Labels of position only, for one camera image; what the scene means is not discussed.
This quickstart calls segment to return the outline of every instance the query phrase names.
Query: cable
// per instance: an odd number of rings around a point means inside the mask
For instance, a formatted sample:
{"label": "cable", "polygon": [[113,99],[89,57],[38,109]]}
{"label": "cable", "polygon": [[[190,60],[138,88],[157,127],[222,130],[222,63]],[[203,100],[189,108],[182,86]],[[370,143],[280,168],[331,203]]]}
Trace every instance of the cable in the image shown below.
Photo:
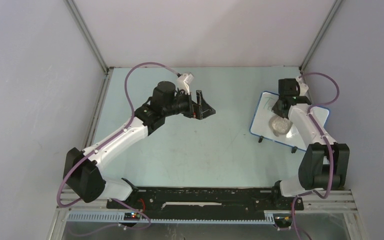
{"label": "cable", "polygon": [[[129,93],[128,93],[128,90],[127,90],[127,81],[129,79],[129,76],[130,74],[132,74],[132,72],[137,69],[137,68],[140,68],[144,65],[157,65],[157,66],[160,66],[160,67],[163,67],[167,70],[169,70],[170,72],[174,73],[176,76],[179,76],[180,73],[178,73],[177,71],[173,70],[172,68],[164,65],[164,64],[161,64],[161,63],[158,63],[158,62],[152,62],[152,61],[149,61],[149,62],[144,62],[144,63],[141,63],[141,64],[138,64],[136,66],[134,66],[132,69],[130,69],[130,71],[127,73],[126,77],[125,77],[125,80],[124,80],[124,92],[125,92],[125,95],[126,95],[126,98],[127,98],[127,101],[128,101],[128,104],[130,106],[130,110],[131,110],[131,115],[130,115],[130,119],[128,120],[126,126],[121,129],[120,131],[118,131],[116,134],[114,134],[112,137],[108,138],[106,141],[104,141],[103,143],[101,143],[100,145],[98,145],[94,150],[100,150],[102,149],[103,147],[105,147],[109,142],[111,142],[112,140],[114,140],[115,138],[117,138],[118,136],[120,136],[121,134],[124,133],[124,129],[127,129],[133,122],[133,118],[135,117],[135,109],[133,108],[133,103],[132,103],[132,100],[130,99],[129,97]],[[76,204],[77,202],[79,202],[81,199],[80,197],[68,204],[63,204],[61,202],[61,193],[63,192],[63,189],[64,189],[64,185],[67,183],[67,180],[71,177],[71,175],[73,174],[73,172],[84,162],[86,161],[86,159],[88,159],[90,156],[92,156],[95,152],[92,150],[90,151],[88,154],[86,154],[82,159],[80,159],[80,161],[78,161],[71,169],[70,171],[67,172],[67,175],[65,175],[65,177],[63,178],[61,184],[59,185],[59,189],[58,189],[58,193],[56,194],[56,203],[58,204],[58,206],[60,208],[67,208],[67,207],[70,207],[74,204]]]}
{"label": "cable", "polygon": [[145,202],[142,198],[140,198],[138,201],[142,203],[142,213],[144,213],[145,212]]}
{"label": "cable", "polygon": [[[150,225],[151,225],[151,219],[143,212],[137,210],[137,209],[134,209],[132,207],[130,207],[129,205],[125,204],[124,202],[118,200],[118,199],[115,199],[115,198],[112,198],[113,201],[116,201],[117,203],[123,205],[125,208],[127,209],[130,209],[132,210],[133,212],[135,213],[138,213],[140,214],[141,216],[143,216],[146,220],[148,220],[148,225],[146,226],[141,226],[141,227],[131,227],[131,226],[124,226],[123,228],[126,228],[126,229],[132,229],[132,230],[143,230],[143,229],[146,229],[148,228]],[[145,203],[143,202],[142,200],[142,203],[143,203],[143,210],[145,210]],[[75,236],[75,237],[86,237],[86,236],[90,236],[90,235],[93,235],[101,230],[104,230],[104,229],[107,229],[107,228],[112,228],[112,227],[120,227],[121,224],[120,223],[112,223],[112,224],[108,224],[108,225],[105,225],[103,227],[100,227],[96,230],[93,230],[91,232],[87,232],[87,233],[74,233],[68,226],[67,226],[67,232],[69,232],[71,235]]]}
{"label": "cable", "polygon": [[310,120],[313,122],[314,126],[317,128],[318,132],[320,133],[320,135],[322,136],[324,142],[326,143],[326,146],[327,146],[327,152],[329,154],[329,180],[327,182],[327,188],[326,188],[326,193],[324,195],[321,195],[318,191],[316,190],[313,190],[313,192],[315,194],[317,194],[317,196],[319,196],[320,198],[322,199],[327,199],[329,194],[331,193],[331,189],[332,189],[332,181],[333,181],[333,177],[334,177],[334,154],[333,154],[333,151],[332,151],[332,147],[331,147],[331,144],[329,143],[328,141],[328,138],[325,136],[325,133],[323,132],[323,129],[322,127],[317,123],[315,117],[313,116],[313,114],[311,113],[311,110],[314,108],[314,107],[317,107],[317,106],[327,106],[327,105],[330,105],[334,102],[336,102],[336,100],[338,100],[339,98],[339,86],[337,84],[337,82],[331,78],[330,76],[324,74],[324,73],[321,73],[321,72],[309,72],[309,73],[305,73],[303,75],[300,76],[300,78],[304,79],[304,77],[306,76],[310,76],[310,75],[319,75],[319,76],[322,76],[322,77],[325,77],[327,79],[329,79],[334,85],[335,85],[335,88],[336,88],[336,96],[333,100],[331,101],[328,101],[328,102],[324,102],[324,103],[319,103],[319,104],[314,104],[312,106],[310,106],[307,110],[307,113],[308,113],[308,117],[310,118]]}
{"label": "cable", "polygon": [[304,230],[297,228],[297,221],[295,220],[295,202],[297,201],[298,197],[307,196],[307,195],[310,195],[312,193],[317,194],[317,196],[319,196],[321,199],[327,199],[329,194],[331,193],[332,181],[333,181],[333,178],[334,178],[334,155],[333,155],[332,147],[331,147],[331,144],[328,141],[328,138],[325,136],[325,133],[323,132],[322,127],[318,124],[318,122],[314,118],[313,114],[311,113],[311,109],[316,107],[316,106],[327,106],[327,105],[330,105],[330,104],[336,102],[336,100],[339,97],[339,86],[338,86],[337,82],[333,78],[331,78],[330,76],[328,76],[328,75],[326,75],[324,73],[321,73],[321,72],[305,73],[305,74],[301,75],[300,78],[304,79],[305,76],[310,76],[310,75],[319,75],[319,76],[323,76],[323,77],[329,79],[335,85],[336,96],[331,101],[324,102],[324,103],[319,103],[319,104],[314,104],[314,105],[310,106],[308,108],[308,110],[307,110],[308,117],[311,119],[311,121],[313,122],[314,126],[317,128],[318,132],[322,136],[322,138],[323,138],[323,140],[324,140],[324,142],[326,143],[326,146],[327,146],[327,151],[328,151],[328,154],[329,154],[329,180],[327,182],[326,193],[324,195],[320,194],[316,190],[313,190],[313,191],[305,192],[303,194],[299,194],[299,195],[295,196],[295,198],[293,199],[293,201],[292,201],[292,209],[291,209],[291,211],[292,211],[292,213],[291,213],[291,215],[292,215],[292,224],[293,224],[293,228],[295,229],[296,235],[298,236],[299,240],[301,240],[301,236],[300,236],[299,230],[304,232],[304,234],[307,235],[307,237],[310,240],[311,240],[311,237]]}
{"label": "cable", "polygon": [[114,201],[116,201],[117,203],[123,205],[125,208],[130,209],[130,210],[132,210],[133,212],[136,212],[136,213],[142,215],[142,217],[144,217],[144,218],[146,218],[146,220],[148,220],[148,225],[146,225],[146,226],[141,226],[141,227],[124,226],[125,228],[133,229],[133,230],[143,230],[143,229],[146,229],[146,228],[148,228],[149,226],[151,226],[151,219],[150,219],[145,213],[143,213],[143,212],[141,212],[141,211],[138,211],[138,210],[134,209],[133,207],[131,207],[131,206],[125,204],[124,202],[122,202],[122,201],[120,201],[120,200],[118,200],[118,199],[113,198],[112,200],[114,200]]}
{"label": "cable", "polygon": [[276,223],[274,224],[274,227],[277,228],[278,231],[290,231],[291,229],[295,229],[295,230],[301,231],[303,234],[305,234],[309,240],[313,240],[311,238],[310,234],[308,232],[306,232],[302,228],[297,228],[297,227],[291,227],[291,228],[289,228],[289,227],[279,227]]}

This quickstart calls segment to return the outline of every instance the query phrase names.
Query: floor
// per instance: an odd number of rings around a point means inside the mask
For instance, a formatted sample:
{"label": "floor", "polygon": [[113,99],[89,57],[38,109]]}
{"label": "floor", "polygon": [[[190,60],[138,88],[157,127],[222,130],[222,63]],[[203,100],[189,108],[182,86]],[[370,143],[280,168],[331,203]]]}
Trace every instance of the floor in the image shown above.
{"label": "floor", "polygon": [[[165,125],[114,159],[105,175],[137,186],[271,187],[298,173],[304,152],[250,134],[263,91],[277,93],[278,79],[294,78],[297,67],[184,67],[195,76],[190,89],[202,90],[216,114],[204,120],[170,116]],[[96,129],[98,142],[130,117],[124,93],[129,68],[116,68]],[[175,81],[163,68],[139,68],[128,80],[135,108],[160,81]]]}

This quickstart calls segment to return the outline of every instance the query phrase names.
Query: black mounting plate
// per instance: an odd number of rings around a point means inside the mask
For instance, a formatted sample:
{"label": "black mounting plate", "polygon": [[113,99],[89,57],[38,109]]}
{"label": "black mounting plate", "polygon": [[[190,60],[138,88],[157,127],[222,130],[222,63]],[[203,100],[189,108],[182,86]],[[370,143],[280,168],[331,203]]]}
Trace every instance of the black mounting plate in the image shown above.
{"label": "black mounting plate", "polygon": [[[271,188],[206,188],[206,187],[137,187],[126,204],[143,209],[151,219],[174,220],[265,220],[264,211],[291,210],[293,197],[273,199]],[[107,201],[107,209],[126,209],[115,201]],[[304,210],[303,201],[295,209]]]}

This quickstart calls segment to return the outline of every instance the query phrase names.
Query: white wall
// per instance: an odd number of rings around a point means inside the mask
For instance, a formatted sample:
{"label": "white wall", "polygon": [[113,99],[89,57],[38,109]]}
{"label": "white wall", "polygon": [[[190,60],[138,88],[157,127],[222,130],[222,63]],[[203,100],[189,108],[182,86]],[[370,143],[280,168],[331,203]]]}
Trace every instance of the white wall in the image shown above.
{"label": "white wall", "polygon": [[105,62],[299,66],[334,0],[76,0]]}
{"label": "white wall", "polygon": [[46,237],[103,77],[64,1],[0,0],[0,240]]}
{"label": "white wall", "polygon": [[[306,70],[312,71],[339,84],[327,130],[349,145],[346,185],[370,239],[384,239],[384,1],[345,1]],[[329,81],[307,81],[316,102],[334,96]]]}

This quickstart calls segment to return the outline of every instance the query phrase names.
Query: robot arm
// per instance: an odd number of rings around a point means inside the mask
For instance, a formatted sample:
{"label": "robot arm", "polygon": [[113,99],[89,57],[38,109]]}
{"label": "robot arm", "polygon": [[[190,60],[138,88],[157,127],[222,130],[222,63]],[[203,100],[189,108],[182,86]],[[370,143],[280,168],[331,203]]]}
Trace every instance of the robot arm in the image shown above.
{"label": "robot arm", "polygon": [[71,149],[65,159],[64,176],[83,157],[90,155],[68,178],[67,184],[85,202],[90,203],[101,198],[114,198],[124,201],[134,186],[126,179],[115,179],[101,173],[121,152],[151,135],[161,127],[166,117],[183,114],[187,118],[205,119],[216,111],[208,105],[202,91],[196,91],[197,102],[192,100],[189,84],[194,76],[184,73],[177,79],[178,89],[169,81],[161,81],[154,88],[152,96],[136,111],[129,124],[129,119],[119,129],[95,145],[83,151]]}
{"label": "robot arm", "polygon": [[310,100],[306,97],[308,86],[302,78],[279,79],[279,99],[272,111],[282,118],[289,119],[298,129],[307,150],[298,169],[298,175],[276,183],[284,197],[292,197],[313,189],[326,189],[329,181],[329,158],[327,139],[333,151],[332,189],[343,187],[347,175],[350,149],[338,143],[313,117]]}

